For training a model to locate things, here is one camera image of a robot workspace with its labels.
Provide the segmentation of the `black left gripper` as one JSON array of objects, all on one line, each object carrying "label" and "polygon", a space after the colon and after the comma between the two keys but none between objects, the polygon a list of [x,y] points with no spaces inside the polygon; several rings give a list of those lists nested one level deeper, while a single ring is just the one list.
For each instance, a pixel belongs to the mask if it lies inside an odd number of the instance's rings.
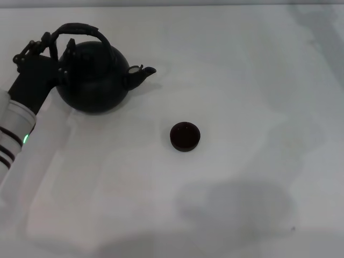
[{"label": "black left gripper", "polygon": [[[70,73],[76,59],[76,43],[71,38],[58,60],[56,40],[58,33],[45,32],[40,41],[31,40],[13,57],[18,77],[8,91],[11,100],[37,114],[50,91],[60,85],[70,84]],[[50,58],[40,55],[49,49]]]}]

